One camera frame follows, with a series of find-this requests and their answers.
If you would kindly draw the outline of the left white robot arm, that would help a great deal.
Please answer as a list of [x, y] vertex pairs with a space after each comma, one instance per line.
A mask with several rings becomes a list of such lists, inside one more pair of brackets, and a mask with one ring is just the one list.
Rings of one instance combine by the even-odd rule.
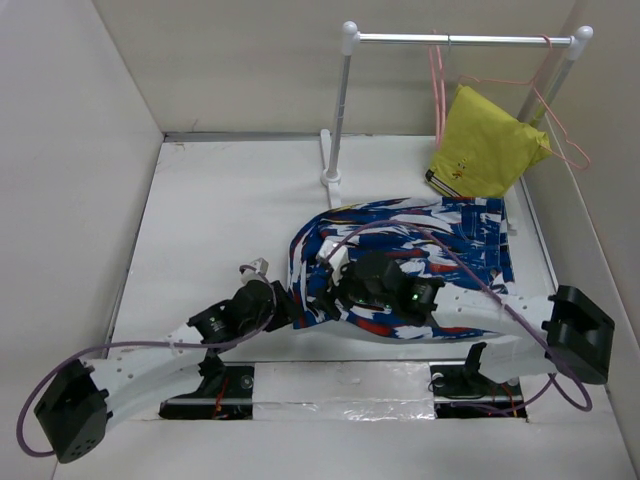
[[158, 341], [118, 342], [109, 359], [65, 361], [34, 408], [53, 456], [62, 464], [77, 461], [113, 427], [154, 404], [216, 394], [224, 383], [222, 353], [302, 314], [280, 282], [250, 280]]

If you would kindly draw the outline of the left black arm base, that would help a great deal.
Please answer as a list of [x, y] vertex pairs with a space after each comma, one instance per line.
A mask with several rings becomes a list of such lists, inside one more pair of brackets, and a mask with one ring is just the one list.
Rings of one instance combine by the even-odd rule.
[[253, 418], [253, 363], [225, 364], [219, 357], [206, 358], [199, 372], [203, 377], [198, 388], [162, 402], [160, 418], [219, 421]]

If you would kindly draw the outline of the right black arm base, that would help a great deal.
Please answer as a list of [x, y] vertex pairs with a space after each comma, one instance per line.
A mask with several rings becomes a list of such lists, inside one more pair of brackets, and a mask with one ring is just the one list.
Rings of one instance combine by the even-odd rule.
[[495, 383], [461, 362], [435, 362], [429, 367], [427, 388], [437, 419], [527, 418], [518, 379], [514, 384]]

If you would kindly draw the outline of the blue white red patterned trousers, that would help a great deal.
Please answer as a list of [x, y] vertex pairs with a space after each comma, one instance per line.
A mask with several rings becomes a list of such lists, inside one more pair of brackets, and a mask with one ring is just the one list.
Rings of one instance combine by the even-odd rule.
[[303, 310], [295, 329], [329, 321], [312, 304], [316, 290], [329, 279], [316, 254], [325, 240], [343, 238], [349, 240], [352, 260], [381, 251], [411, 276], [438, 277], [473, 290], [486, 284], [499, 294], [515, 290], [502, 199], [400, 198], [354, 204], [316, 215], [290, 243], [287, 290]]

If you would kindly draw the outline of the yellow folded garment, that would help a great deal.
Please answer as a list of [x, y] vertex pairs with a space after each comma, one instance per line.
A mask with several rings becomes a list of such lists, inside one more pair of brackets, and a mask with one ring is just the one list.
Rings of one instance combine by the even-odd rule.
[[460, 85], [425, 180], [443, 196], [500, 198], [550, 155], [547, 133]]

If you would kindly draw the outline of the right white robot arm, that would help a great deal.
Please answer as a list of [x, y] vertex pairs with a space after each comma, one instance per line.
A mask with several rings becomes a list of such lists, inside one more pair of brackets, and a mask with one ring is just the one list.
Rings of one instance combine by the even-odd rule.
[[331, 319], [381, 314], [404, 329], [468, 328], [503, 336], [470, 347], [462, 381], [473, 393], [526, 375], [561, 373], [592, 385], [608, 380], [614, 322], [577, 288], [562, 286], [548, 297], [470, 290], [409, 275], [383, 253], [351, 260], [345, 249], [321, 256], [320, 264], [329, 280], [315, 302]]

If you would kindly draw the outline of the white metal clothes rack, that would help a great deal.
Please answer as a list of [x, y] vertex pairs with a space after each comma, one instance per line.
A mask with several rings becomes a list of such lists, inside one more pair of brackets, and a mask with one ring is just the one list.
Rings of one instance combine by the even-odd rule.
[[[530, 47], [545, 48], [536, 46], [534, 40], [524, 40], [520, 46], [515, 46], [516, 40], [513, 37], [536, 37], [534, 36], [504, 36], [504, 35], [460, 35], [460, 34], [403, 34], [403, 33], [363, 33], [353, 21], [347, 21], [341, 28], [341, 68], [340, 80], [337, 92], [335, 113], [333, 115], [332, 127], [320, 131], [320, 151], [323, 162], [323, 170], [320, 181], [326, 189], [328, 205], [331, 208], [342, 206], [342, 195], [340, 190], [341, 173], [338, 162], [343, 136], [343, 124], [345, 118], [347, 92], [349, 85], [349, 75], [352, 57], [355, 48], [360, 44], [373, 45], [420, 45], [436, 46], [446, 48], [446, 41], [450, 40], [451, 48], [454, 46], [477, 46], [477, 47]], [[532, 102], [528, 108], [527, 119], [520, 113], [518, 119], [529, 123], [538, 104]]]

